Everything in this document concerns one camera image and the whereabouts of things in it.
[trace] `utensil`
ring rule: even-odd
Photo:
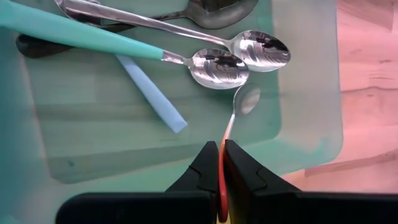
[[[220,29],[246,17],[254,9],[257,2],[258,0],[190,0],[185,10],[155,16],[153,19],[166,21],[186,17],[205,29]],[[62,1],[55,1],[55,3],[59,6]],[[90,25],[110,32],[121,32],[135,27],[122,23],[102,25],[101,19],[81,14],[74,13],[71,16],[78,21],[90,21]],[[30,58],[45,57],[72,48],[69,45],[40,40],[24,34],[18,36],[16,45],[22,55]]]
[[[75,47],[185,65],[199,84],[216,90],[239,87],[249,78],[247,65],[225,50],[203,49],[187,59],[158,47],[9,0],[0,0],[0,26]]]
[[[222,45],[232,54],[241,58],[248,65],[249,69],[255,72],[271,72],[285,66],[290,61],[288,48],[280,40],[261,31],[247,30],[231,40],[224,40],[219,37],[92,2],[62,0],[60,7],[73,13],[165,30],[174,34]]]
[[[247,82],[245,85],[239,87],[235,92],[233,100],[233,112],[229,123],[225,130],[223,140],[220,146],[220,152],[218,156],[218,181],[220,186],[220,212],[218,214],[218,220],[221,223],[226,222],[228,218],[228,198],[226,192],[226,184],[224,177],[224,154],[225,154],[225,140],[229,139],[231,130],[235,122],[236,115],[247,115],[250,113],[258,104],[260,100],[261,90],[253,83]]]

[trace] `light blue plastic stick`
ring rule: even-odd
[[[74,47],[155,60],[163,57],[158,47],[9,0],[0,0],[0,26]]]
[[[166,96],[163,95],[149,77],[138,67],[138,65],[129,57],[122,55],[117,55],[116,57],[147,98],[156,113],[173,130],[173,132],[179,133],[183,128],[185,128],[187,126],[187,122],[182,118],[180,113],[175,109]]]

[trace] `light wood surface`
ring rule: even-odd
[[[344,143],[285,177],[304,190],[398,193],[398,1],[338,0]]]

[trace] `orange object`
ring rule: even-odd
[[[218,186],[220,188],[220,210],[218,212],[218,221],[224,223],[228,219],[228,196],[224,177],[224,154],[225,138],[223,138],[218,155]]]

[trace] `spoon bowl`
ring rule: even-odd
[[[205,29],[220,29],[239,22],[259,0],[190,0],[181,15]]]
[[[279,39],[261,31],[247,30],[229,41],[230,51],[254,72],[271,72],[290,61],[290,52]]]
[[[101,4],[98,0],[84,1]],[[67,10],[67,7],[62,4],[64,0],[55,0],[55,2],[70,19],[87,23],[87,21],[78,20],[83,19],[81,16],[84,15]],[[164,51],[162,60],[187,66],[197,83],[214,90],[229,90],[239,87],[245,84],[249,78],[248,66],[240,58],[225,50],[202,49],[190,59]]]
[[[247,82],[241,86],[234,95],[234,110],[237,115],[244,116],[250,113],[260,101],[261,89]]]
[[[248,66],[225,50],[200,50],[185,65],[198,83],[215,90],[239,87],[249,78]]]

